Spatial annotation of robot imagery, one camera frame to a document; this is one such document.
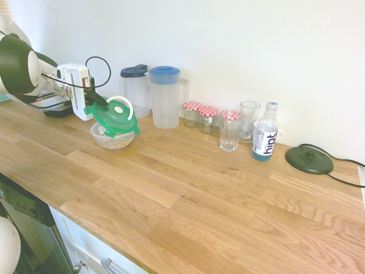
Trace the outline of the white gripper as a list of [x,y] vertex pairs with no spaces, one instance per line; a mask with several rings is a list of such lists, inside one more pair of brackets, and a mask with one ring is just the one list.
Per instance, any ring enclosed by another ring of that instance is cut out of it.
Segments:
[[68,96],[71,98],[72,110],[78,118],[83,121],[92,119],[91,114],[84,112],[87,106],[92,106],[94,103],[108,105],[108,102],[94,88],[89,88],[90,75],[85,65],[69,63],[59,65],[57,69],[57,77],[69,86]]

